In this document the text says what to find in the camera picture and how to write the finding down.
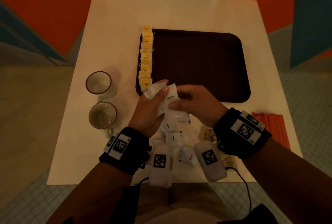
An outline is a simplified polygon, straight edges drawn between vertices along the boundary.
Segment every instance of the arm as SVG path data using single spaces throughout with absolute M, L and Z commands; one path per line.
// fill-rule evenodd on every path
M 214 127 L 227 112 L 203 86 L 178 86 L 180 98 L 168 105 L 185 110 Z M 272 138 L 254 156 L 242 160 L 268 196 L 293 223 L 324 223 L 332 214 L 332 179 Z
M 158 106 L 168 93 L 165 86 L 153 99 L 142 95 L 128 127 L 142 132 L 150 138 L 163 121 L 157 117 Z M 131 184 L 132 176 L 111 166 L 98 163 L 80 184 L 68 195 L 52 214 L 47 224 L 60 224 L 72 218 L 73 223 L 106 223 L 121 197 L 123 188 Z

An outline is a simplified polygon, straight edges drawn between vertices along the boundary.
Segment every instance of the person's left hand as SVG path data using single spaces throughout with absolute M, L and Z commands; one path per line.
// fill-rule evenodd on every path
M 160 80 L 156 83 L 166 82 L 168 80 Z M 158 106 L 168 94 L 168 86 L 165 85 L 151 100 L 141 95 L 136 105 L 136 109 L 128 124 L 128 127 L 134 128 L 142 132 L 148 138 L 152 137 L 160 127 L 164 119 L 164 114 L 157 117 Z

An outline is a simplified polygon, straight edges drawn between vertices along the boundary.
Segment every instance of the mug rim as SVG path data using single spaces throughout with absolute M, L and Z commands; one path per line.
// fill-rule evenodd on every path
M 93 109 L 95 106 L 97 106 L 98 104 L 103 104 L 103 103 L 105 103 L 105 104 L 110 104 L 110 105 L 113 106 L 113 108 L 115 109 L 115 118 L 114 118 L 113 123 L 111 123 L 109 126 L 107 126 L 107 127 L 105 127 L 105 128 L 97 128 L 96 126 L 94 126 L 94 125 L 91 123 L 91 120 L 90 120 L 90 114 L 91 114 L 92 109 Z M 99 102 L 99 103 L 93 105 L 93 107 L 90 109 L 90 112 L 89 112 L 89 122 L 90 122 L 90 124 L 91 124 L 93 127 L 95 127 L 96 129 L 103 130 L 103 129 L 107 129 L 108 127 L 111 127 L 111 126 L 114 124 L 115 120 L 117 119 L 117 116 L 118 116 L 118 111 L 117 111 L 117 109 L 115 108 L 114 104 L 111 104 L 110 102 Z
M 99 72 L 102 72 L 102 73 L 105 73 L 106 75 L 108 75 L 108 77 L 110 78 L 110 85 L 108 86 L 108 88 L 107 88 L 104 92 L 94 93 L 94 92 L 92 92 L 92 91 L 90 91 L 90 90 L 88 89 L 88 85 L 87 85 L 87 83 L 88 83 L 88 79 L 90 78 L 90 76 L 92 76 L 92 75 L 95 74 L 95 73 L 99 73 Z M 96 71 L 96 72 L 93 72 L 92 74 L 90 74 L 90 75 L 88 76 L 88 78 L 87 78 L 86 81 L 85 81 L 85 88 L 87 89 L 87 91 L 89 91 L 91 94 L 94 94 L 94 95 L 100 95 L 100 94 L 105 93 L 106 91 L 108 91 L 108 90 L 110 89 L 111 85 L 112 85 L 112 78 L 111 78 L 111 76 L 110 76 L 108 73 L 106 73 L 105 71 Z

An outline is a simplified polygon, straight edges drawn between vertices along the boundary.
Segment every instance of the wristband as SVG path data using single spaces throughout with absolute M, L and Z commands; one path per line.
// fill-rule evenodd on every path
M 112 136 L 106 144 L 100 162 L 109 163 L 121 171 L 134 175 L 139 168 L 144 168 L 151 151 L 149 139 L 140 131 L 130 127 L 124 128 L 120 133 Z
M 217 122 L 213 130 L 218 149 L 227 155 L 248 159 L 258 152 L 272 137 L 265 125 L 247 112 L 231 108 Z

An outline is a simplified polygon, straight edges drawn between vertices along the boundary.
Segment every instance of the tray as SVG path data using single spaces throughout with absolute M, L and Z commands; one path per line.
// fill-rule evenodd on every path
M 249 99 L 247 69 L 237 36 L 231 33 L 153 30 L 153 82 L 168 79 L 169 85 L 203 85 L 221 102 L 245 102 Z M 139 70 L 137 68 L 136 92 L 141 96 Z

